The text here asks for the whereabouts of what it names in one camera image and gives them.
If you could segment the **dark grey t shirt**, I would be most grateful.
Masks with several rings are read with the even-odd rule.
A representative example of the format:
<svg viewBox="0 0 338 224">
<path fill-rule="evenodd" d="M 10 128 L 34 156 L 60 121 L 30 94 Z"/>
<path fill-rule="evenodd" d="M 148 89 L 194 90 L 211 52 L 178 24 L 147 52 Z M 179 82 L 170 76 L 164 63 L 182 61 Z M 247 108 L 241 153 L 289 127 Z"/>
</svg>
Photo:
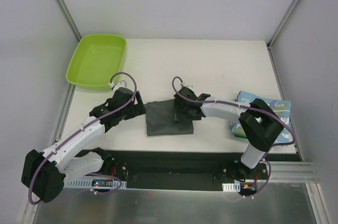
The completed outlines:
<svg viewBox="0 0 338 224">
<path fill-rule="evenodd" d="M 191 120 L 175 121 L 174 99 L 148 102 L 145 108 L 146 134 L 148 137 L 194 133 Z"/>
</svg>

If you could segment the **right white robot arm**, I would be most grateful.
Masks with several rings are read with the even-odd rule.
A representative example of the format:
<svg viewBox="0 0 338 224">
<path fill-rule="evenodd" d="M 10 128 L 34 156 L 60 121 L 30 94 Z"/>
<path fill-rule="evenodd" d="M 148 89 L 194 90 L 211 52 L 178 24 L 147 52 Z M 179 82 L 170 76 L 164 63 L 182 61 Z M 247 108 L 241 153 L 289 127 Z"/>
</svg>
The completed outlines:
<svg viewBox="0 0 338 224">
<path fill-rule="evenodd" d="M 238 165 L 238 174 L 244 179 L 256 174 L 257 164 L 284 129 L 277 115 L 259 98 L 242 107 L 238 102 L 219 100 L 210 94 L 197 96 L 190 88 L 182 87 L 174 95 L 174 106 L 176 121 L 212 117 L 240 124 L 249 141 Z"/>
</svg>

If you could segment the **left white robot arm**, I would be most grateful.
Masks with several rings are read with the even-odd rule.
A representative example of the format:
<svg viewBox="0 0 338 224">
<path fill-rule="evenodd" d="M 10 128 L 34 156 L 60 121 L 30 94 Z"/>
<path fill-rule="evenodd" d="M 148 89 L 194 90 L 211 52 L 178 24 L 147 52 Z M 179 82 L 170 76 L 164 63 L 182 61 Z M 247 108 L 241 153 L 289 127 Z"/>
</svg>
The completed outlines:
<svg viewBox="0 0 338 224">
<path fill-rule="evenodd" d="M 82 176 L 98 173 L 108 175 L 112 156 L 100 147 L 77 158 L 76 155 L 93 140 L 101 138 L 122 120 L 145 114 L 138 90 L 119 87 L 111 98 L 93 108 L 89 116 L 69 136 L 39 152 L 27 153 L 21 182 L 28 188 L 30 204 L 54 200 L 64 186 Z"/>
</svg>

